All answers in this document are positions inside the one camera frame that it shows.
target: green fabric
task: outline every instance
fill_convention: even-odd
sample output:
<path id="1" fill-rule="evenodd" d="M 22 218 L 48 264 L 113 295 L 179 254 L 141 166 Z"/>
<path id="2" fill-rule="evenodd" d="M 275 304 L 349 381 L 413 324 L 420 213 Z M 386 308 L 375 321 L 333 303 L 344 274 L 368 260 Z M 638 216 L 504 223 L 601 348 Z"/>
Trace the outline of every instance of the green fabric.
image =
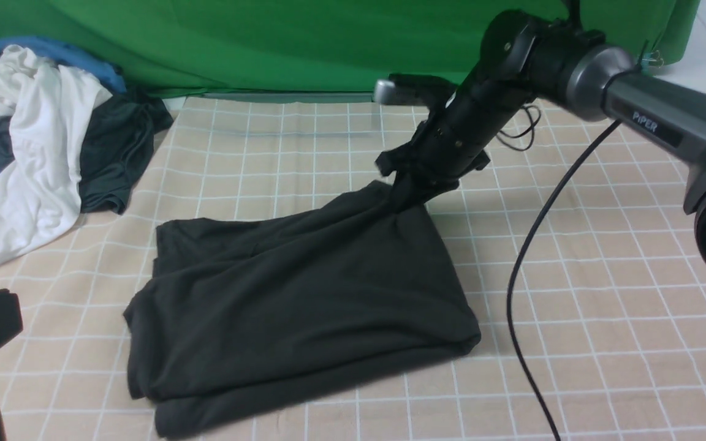
<path id="1" fill-rule="evenodd" d="M 688 39 L 691 36 L 691 28 L 694 27 L 694 19 L 696 19 L 699 3 L 701 3 L 701 0 L 676 1 L 677 4 L 672 16 L 669 18 L 666 32 L 656 46 L 664 64 L 672 64 L 683 58 Z"/>
<path id="2" fill-rule="evenodd" d="M 692 20 L 694 2 L 584 0 L 582 19 L 633 53 L 664 36 L 662 55 L 676 61 L 689 28 L 666 28 Z M 560 0 L 0 0 L 0 37 L 70 42 L 163 97 L 364 92 L 391 72 L 460 81 L 490 20 L 509 8 L 566 16 Z"/>

